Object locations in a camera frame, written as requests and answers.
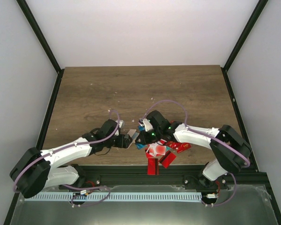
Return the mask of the blue card upper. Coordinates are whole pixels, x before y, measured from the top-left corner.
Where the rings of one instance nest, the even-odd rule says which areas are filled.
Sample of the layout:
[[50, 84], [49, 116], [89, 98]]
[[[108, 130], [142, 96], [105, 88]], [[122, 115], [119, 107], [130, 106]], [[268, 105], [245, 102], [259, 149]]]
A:
[[138, 130], [142, 131], [144, 129], [144, 127], [142, 127], [141, 125], [138, 126]]

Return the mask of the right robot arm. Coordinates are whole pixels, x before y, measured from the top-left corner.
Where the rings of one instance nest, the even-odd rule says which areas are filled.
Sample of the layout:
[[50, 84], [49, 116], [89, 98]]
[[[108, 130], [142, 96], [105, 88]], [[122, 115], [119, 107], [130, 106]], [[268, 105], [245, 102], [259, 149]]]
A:
[[215, 160], [208, 162], [198, 176], [202, 188], [209, 189], [222, 175], [236, 174], [250, 166], [251, 146], [229, 125], [221, 128], [193, 127], [185, 122], [170, 122], [157, 110], [140, 119], [139, 125], [143, 129], [136, 143], [149, 145], [165, 141], [210, 149]]

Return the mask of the red card gold vip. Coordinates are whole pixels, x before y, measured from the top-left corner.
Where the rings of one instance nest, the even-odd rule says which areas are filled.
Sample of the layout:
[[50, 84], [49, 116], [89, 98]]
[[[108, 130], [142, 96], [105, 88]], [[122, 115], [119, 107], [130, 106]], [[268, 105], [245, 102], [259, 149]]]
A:
[[176, 143], [176, 146], [175, 146], [175, 151], [176, 151], [177, 153], [181, 153], [181, 152], [183, 152], [183, 151], [185, 151], [185, 150], [188, 150], [188, 149], [190, 149], [190, 148], [191, 148], [190, 143], [186, 143], [186, 142], [183, 142], [183, 143], [177, 142], [177, 143]]

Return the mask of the black aluminium frame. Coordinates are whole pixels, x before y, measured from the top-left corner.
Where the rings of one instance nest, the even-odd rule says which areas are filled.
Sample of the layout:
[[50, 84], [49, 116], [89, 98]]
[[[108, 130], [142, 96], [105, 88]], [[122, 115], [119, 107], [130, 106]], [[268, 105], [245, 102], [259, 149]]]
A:
[[[34, 31], [36, 37], [38, 38], [42, 48], [44, 49], [45, 53], [47, 54], [50, 62], [52, 63], [54, 69], [57, 72], [56, 82], [52, 91], [52, 95], [50, 98], [50, 102], [46, 111], [46, 115], [43, 121], [43, 125], [40, 131], [40, 135], [37, 141], [36, 147], [29, 149], [29, 158], [27, 160], [21, 160], [10, 172], [10, 177], [12, 180], [25, 180], [26, 176], [21, 176], [20, 173], [23, 171], [34, 159], [37, 158], [36, 152], [41, 149], [44, 144], [45, 136], [47, 134], [47, 130], [49, 127], [49, 123], [52, 117], [52, 112], [54, 109], [54, 105], [56, 102], [56, 98], [60, 89], [62, 77], [64, 74], [64, 69], [62, 69], [47, 40], [45, 39], [30, 7], [28, 6], [27, 2], [24, 0], [19, 0], [17, 2], [20, 9], [22, 10], [24, 16], [26, 17], [30, 27]], [[258, 18], [260, 17], [262, 11], [264, 10], [267, 4], [266, 0], [260, 0], [257, 2], [256, 7], [254, 8], [248, 22], [246, 23], [240, 37], [238, 38], [230, 56], [227, 59], [224, 67], [221, 68], [222, 75], [225, 81], [225, 85], [229, 94], [229, 98], [232, 102], [233, 110], [235, 116], [237, 118], [238, 125], [240, 127], [242, 137], [248, 141], [249, 137], [247, 135], [246, 129], [244, 127], [244, 122], [239, 111], [237, 101], [235, 100], [235, 95], [233, 92], [233, 88], [231, 86], [229, 77], [228, 77], [228, 70], [232, 66], [235, 58], [237, 57], [238, 53], [240, 52], [241, 48], [243, 47], [246, 39], [248, 38], [251, 30], [253, 29], [255, 23], [257, 22]], [[268, 176], [265, 172], [260, 172], [257, 166], [257, 162], [254, 155], [249, 157], [251, 166], [244, 171], [240, 172], [238, 175], [241, 181], [241, 184], [249, 185], [249, 184], [263, 184], [266, 187], [267, 193], [270, 195], [271, 200], [270, 204], [274, 211], [275, 219], [277, 220], [278, 224], [281, 225], [281, 212], [278, 206], [278, 203], [275, 199], [274, 192], [272, 190], [270, 181]], [[154, 180], [145, 175], [145, 167], [143, 165], [132, 165], [132, 166], [124, 166], [124, 165], [116, 165], [116, 166], [83, 166], [87, 172], [91, 171], [98, 171], [100, 175], [103, 175], [106, 181], [109, 181], [111, 184], [114, 184], [115, 181], [111, 178], [112, 174], [116, 174], [119, 177], [119, 182], [122, 185], [169, 185], [169, 184], [178, 184], [181, 181], [182, 177], [189, 177], [192, 174], [196, 173], [198, 170], [202, 169], [203, 165], [177, 165], [173, 169], [171, 169], [166, 175], [161, 176], [160, 178]]]

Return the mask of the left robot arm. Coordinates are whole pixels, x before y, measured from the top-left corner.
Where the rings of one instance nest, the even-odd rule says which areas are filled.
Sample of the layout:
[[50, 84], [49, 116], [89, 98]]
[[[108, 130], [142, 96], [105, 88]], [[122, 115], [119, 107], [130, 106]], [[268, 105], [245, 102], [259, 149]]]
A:
[[122, 120], [108, 119], [100, 128], [92, 129], [68, 144], [48, 150], [28, 149], [9, 174], [14, 182], [13, 189], [25, 198], [59, 185], [82, 189], [86, 185], [83, 170], [68, 163], [96, 154], [103, 148], [127, 149], [133, 139], [130, 134], [121, 133], [123, 124]]

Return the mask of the blue card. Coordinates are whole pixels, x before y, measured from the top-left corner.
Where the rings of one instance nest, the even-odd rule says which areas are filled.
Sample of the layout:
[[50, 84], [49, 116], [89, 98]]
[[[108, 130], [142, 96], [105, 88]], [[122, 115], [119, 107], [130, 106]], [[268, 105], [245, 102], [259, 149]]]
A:
[[144, 127], [142, 127], [141, 125], [138, 126], [138, 130], [142, 131], [144, 129]]
[[139, 144], [139, 143], [136, 143], [135, 145], [136, 145], [136, 148], [139, 149], [139, 150], [146, 147], [146, 145]]

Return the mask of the blue card lower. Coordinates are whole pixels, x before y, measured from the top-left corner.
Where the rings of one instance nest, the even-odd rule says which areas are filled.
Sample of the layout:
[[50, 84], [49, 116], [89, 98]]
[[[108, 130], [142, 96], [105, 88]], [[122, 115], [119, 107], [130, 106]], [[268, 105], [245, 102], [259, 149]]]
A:
[[136, 143], [135, 145], [136, 145], [136, 148], [139, 149], [139, 150], [146, 147], [146, 145], [139, 144], [139, 143]]

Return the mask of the white card red circle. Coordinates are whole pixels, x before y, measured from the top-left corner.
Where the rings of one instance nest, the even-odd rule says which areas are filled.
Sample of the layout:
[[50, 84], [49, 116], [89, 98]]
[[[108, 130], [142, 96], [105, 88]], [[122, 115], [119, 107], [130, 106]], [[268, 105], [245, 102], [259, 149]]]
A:
[[166, 153], [167, 147], [163, 145], [159, 145], [157, 143], [150, 144], [145, 149], [146, 157], [147, 158], [155, 158], [159, 156], [164, 156]]

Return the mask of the beige leather card holder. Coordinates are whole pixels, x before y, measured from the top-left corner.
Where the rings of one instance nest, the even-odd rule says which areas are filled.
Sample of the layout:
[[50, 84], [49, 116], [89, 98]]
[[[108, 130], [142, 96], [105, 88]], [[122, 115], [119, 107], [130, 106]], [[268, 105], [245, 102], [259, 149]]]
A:
[[131, 137], [131, 139], [132, 139], [131, 143], [128, 145], [128, 148], [130, 148], [131, 145], [135, 144], [135, 140], [136, 140], [136, 138], [138, 137], [139, 132], [138, 132], [138, 130], [136, 130], [136, 129], [130, 129], [130, 130], [127, 132], [127, 134], [128, 134], [128, 135]]

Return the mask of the red card black stripe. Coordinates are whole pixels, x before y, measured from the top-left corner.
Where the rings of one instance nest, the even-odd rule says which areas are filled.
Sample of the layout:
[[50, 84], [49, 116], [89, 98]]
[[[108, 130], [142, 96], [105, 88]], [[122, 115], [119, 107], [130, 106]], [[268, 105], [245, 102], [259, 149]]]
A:
[[159, 160], [157, 158], [148, 158], [148, 175], [158, 175], [159, 174]]

